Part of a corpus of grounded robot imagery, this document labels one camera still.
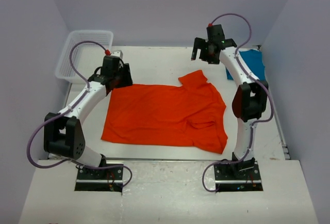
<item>white wall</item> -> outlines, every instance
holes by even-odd
[[[330,223],[330,0],[288,0],[264,46],[284,136],[320,223]]]
[[[54,68],[67,34],[54,0],[0,0],[0,223],[18,223],[35,170],[28,138],[63,104]],[[42,132],[32,154],[43,154]]]
[[[55,0],[69,30],[109,29],[115,45],[192,45],[206,37],[216,16],[237,12],[254,28],[251,44],[264,42],[287,0]],[[237,43],[248,29],[238,18],[224,18],[225,34]]]

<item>black mounting plate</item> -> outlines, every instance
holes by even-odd
[[[214,173],[217,192],[263,191],[257,163],[242,171],[233,171],[228,164],[214,165]]]
[[[91,170],[77,166],[77,169],[75,191],[122,192],[123,190],[123,168]]]

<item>cable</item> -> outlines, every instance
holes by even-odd
[[[81,74],[78,72],[78,70],[74,67],[73,65],[73,61],[72,61],[72,54],[73,54],[73,51],[81,44],[83,43],[93,43],[93,44],[96,44],[98,46],[100,46],[102,49],[104,49],[105,51],[105,54],[106,55],[110,55],[110,51],[107,50],[102,44],[98,43],[98,42],[94,42],[94,41],[82,41],[82,42],[79,42],[77,44],[75,44],[72,49],[70,50],[70,53],[69,53],[69,62],[70,62],[70,65],[71,65],[71,68],[73,69],[73,71],[80,77],[82,78],[85,82],[86,82],[86,85],[87,85],[87,89],[86,91],[81,95],[81,97],[71,106],[71,109],[75,108],[81,101],[82,99],[84,99],[84,97],[86,96],[86,94],[89,92],[89,88],[90,88],[90,84],[89,84],[89,81]],[[48,166],[42,166],[42,165],[39,165],[37,164],[32,156],[31,156],[31,145],[32,145],[32,142],[33,142],[33,139],[35,138],[36,134],[43,128],[45,127],[47,124],[51,123],[51,122],[54,122],[55,120],[65,116],[66,114],[68,114],[71,109],[68,109],[67,111],[59,114],[58,116],[55,116],[55,117],[52,117],[50,119],[48,119],[47,121],[43,122],[41,125],[39,125],[35,130],[34,132],[32,133],[31,137],[29,138],[29,141],[27,143],[27,147],[26,147],[26,156],[27,156],[27,159],[29,160],[29,162],[39,168],[39,169],[49,169],[49,168],[53,168],[55,166],[58,166],[66,161],[70,161],[71,159],[69,158],[66,158],[66,159],[63,159],[61,160],[60,162],[57,162],[57,163],[54,163],[52,165],[48,165]],[[85,168],[88,168],[88,169],[92,169],[92,170],[107,170],[107,169],[113,169],[113,168],[125,168],[129,171],[130,173],[130,177],[128,179],[128,181],[123,184],[123,187],[126,186],[131,180],[132,180],[132,177],[133,177],[133,173],[131,171],[131,169],[129,169],[127,166],[124,166],[124,165],[114,165],[114,166],[106,166],[106,167],[92,167],[92,166],[86,166],[86,165],[81,165],[81,166],[84,166]]]
[[[114,175],[113,172],[111,171],[111,178],[112,178],[112,183],[109,182],[109,173],[107,172],[107,181],[108,181],[108,185],[111,191],[113,191],[112,185],[114,183]]]
[[[241,63],[241,61],[239,60],[238,55],[237,55],[238,50],[239,50],[242,46],[246,45],[246,44],[250,41],[250,39],[251,39],[251,36],[252,36],[252,28],[251,28],[251,24],[249,23],[249,21],[248,21],[245,17],[243,17],[242,15],[239,15],[239,14],[236,14],[236,13],[226,13],[226,14],[222,14],[222,15],[216,17],[216,18],[215,18],[215,19],[214,19],[209,25],[213,25],[213,23],[214,23],[216,20],[218,20],[218,19],[221,18],[221,17],[228,16],[228,15],[233,15],[233,16],[237,16],[237,17],[242,18],[242,19],[247,23],[247,25],[249,26],[249,37],[248,37],[248,39],[247,39],[245,42],[243,42],[241,45],[237,46],[237,48],[235,49],[235,59],[236,59],[238,65],[240,66],[240,68],[242,69],[242,71],[246,74],[246,76],[247,76],[248,78],[250,78],[252,81],[254,81],[255,83],[257,83],[257,84],[258,84],[258,85],[259,85],[259,86],[265,91],[265,93],[267,94],[267,97],[268,97],[269,102],[270,102],[271,114],[270,114],[270,117],[269,117],[268,119],[264,119],[264,120],[256,120],[256,121],[254,121],[254,122],[251,123],[251,128],[250,128],[250,130],[251,130],[251,134],[250,134],[249,147],[248,147],[248,149],[247,149],[245,155],[244,155],[241,159],[239,159],[239,160],[237,160],[237,161],[229,161],[229,160],[227,160],[227,159],[223,159],[223,160],[221,160],[221,161],[216,161],[216,162],[211,163],[210,165],[208,165],[208,166],[204,169],[204,171],[203,171],[203,175],[202,175],[202,184],[203,184],[204,189],[205,189],[206,191],[208,191],[208,192],[217,192],[219,189],[218,189],[218,188],[216,188],[216,189],[208,189],[208,188],[206,187],[205,182],[204,182],[204,181],[205,181],[205,174],[206,174],[206,171],[207,171],[211,166],[214,166],[214,165],[219,165],[219,164],[231,164],[231,165],[233,165],[233,164],[237,164],[237,163],[242,162],[242,161],[247,157],[247,155],[249,154],[250,149],[251,149],[251,147],[252,147],[252,143],[253,143],[253,128],[254,128],[254,125],[255,125],[256,123],[260,123],[260,122],[269,122],[269,121],[273,118],[273,116],[274,116],[274,104],[273,104],[273,99],[272,99],[272,97],[271,97],[271,95],[270,95],[268,89],[267,89],[267,88],[266,88],[266,87],[265,87],[260,81],[258,81],[257,79],[253,78],[253,77],[248,73],[248,71],[244,68],[244,66],[242,65],[242,63]]]
[[[255,187],[255,183],[253,183],[253,176],[252,176],[252,173],[250,173],[250,179],[251,179],[252,186]]]
[[[97,67],[97,68],[94,70],[94,74],[97,74],[98,70],[100,70],[101,68],[102,68],[102,66],[101,66],[101,67]]]

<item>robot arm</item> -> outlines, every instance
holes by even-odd
[[[70,111],[44,128],[44,150],[49,153],[71,158],[76,162],[91,167],[104,165],[104,157],[85,144],[81,125],[92,109],[114,88],[133,84],[129,64],[123,63],[122,52],[114,52],[103,59],[100,74],[95,71],[89,77],[89,87],[59,113],[49,113],[45,121]]]
[[[208,40],[195,38],[192,60],[196,60],[197,50],[200,49],[200,59],[207,61],[209,64],[219,64],[222,62],[230,74],[232,75],[237,88],[232,108],[234,115],[238,120],[238,133],[236,147],[233,152],[232,160],[238,161],[244,158],[244,161],[254,163],[253,143],[254,132],[251,132],[251,125],[254,121],[261,117],[266,109],[267,94],[262,88],[252,81],[235,58],[236,43],[233,39],[225,39],[221,25],[209,25],[207,27]],[[256,75],[248,68],[239,53],[237,54],[242,66],[255,79]],[[268,88],[267,82],[261,82]]]

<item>orange cloth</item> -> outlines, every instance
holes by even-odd
[[[222,153],[226,108],[201,70],[179,78],[181,87],[132,85],[115,89],[101,139],[116,143],[195,146]]]

